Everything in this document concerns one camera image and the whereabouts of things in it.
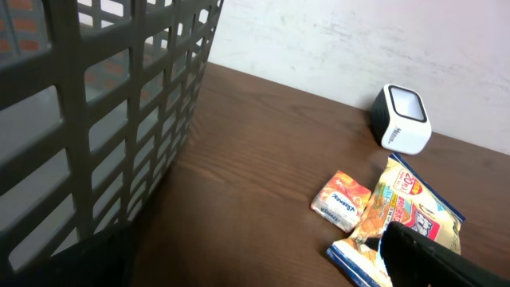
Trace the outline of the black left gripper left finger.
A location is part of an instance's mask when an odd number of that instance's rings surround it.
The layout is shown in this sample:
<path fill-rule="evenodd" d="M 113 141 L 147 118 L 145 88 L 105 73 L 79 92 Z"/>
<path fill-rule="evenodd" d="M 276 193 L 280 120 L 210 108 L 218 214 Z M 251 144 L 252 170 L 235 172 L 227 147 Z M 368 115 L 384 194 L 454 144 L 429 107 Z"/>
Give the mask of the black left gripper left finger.
<path fill-rule="evenodd" d="M 3 287 L 128 287 L 136 243 L 131 224 L 115 224 L 48 260 L 1 280 Z"/>

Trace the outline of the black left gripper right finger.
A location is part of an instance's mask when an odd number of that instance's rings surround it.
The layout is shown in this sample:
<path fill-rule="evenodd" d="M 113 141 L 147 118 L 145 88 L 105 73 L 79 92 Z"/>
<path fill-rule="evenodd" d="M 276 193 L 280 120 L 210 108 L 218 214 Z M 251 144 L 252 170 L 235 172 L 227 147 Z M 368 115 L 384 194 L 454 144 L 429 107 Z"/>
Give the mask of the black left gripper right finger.
<path fill-rule="evenodd" d="M 404 226 L 391 222 L 379 252 L 394 286 L 509 287 L 509 281 Z"/>

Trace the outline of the yellow snack bag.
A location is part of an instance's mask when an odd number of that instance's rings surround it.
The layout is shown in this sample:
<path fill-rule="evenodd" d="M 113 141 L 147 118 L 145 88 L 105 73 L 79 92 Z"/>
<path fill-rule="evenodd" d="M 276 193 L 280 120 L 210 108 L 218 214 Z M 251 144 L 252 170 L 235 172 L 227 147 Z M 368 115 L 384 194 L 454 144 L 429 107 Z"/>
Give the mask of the yellow snack bag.
<path fill-rule="evenodd" d="M 460 229 L 465 217 L 443 199 L 396 152 L 348 238 L 333 242 L 327 255 L 357 286 L 391 286 L 390 276 L 375 239 L 391 222 L 400 222 L 459 254 Z"/>

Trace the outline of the small orange snack packet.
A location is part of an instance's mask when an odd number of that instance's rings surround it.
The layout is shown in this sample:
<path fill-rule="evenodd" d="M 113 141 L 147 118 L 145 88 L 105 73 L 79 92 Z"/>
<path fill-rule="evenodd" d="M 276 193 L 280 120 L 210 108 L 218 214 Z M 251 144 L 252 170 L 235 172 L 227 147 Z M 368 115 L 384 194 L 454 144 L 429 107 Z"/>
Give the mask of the small orange snack packet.
<path fill-rule="evenodd" d="M 371 191 L 337 171 L 312 200 L 311 209 L 345 233 L 360 222 Z"/>

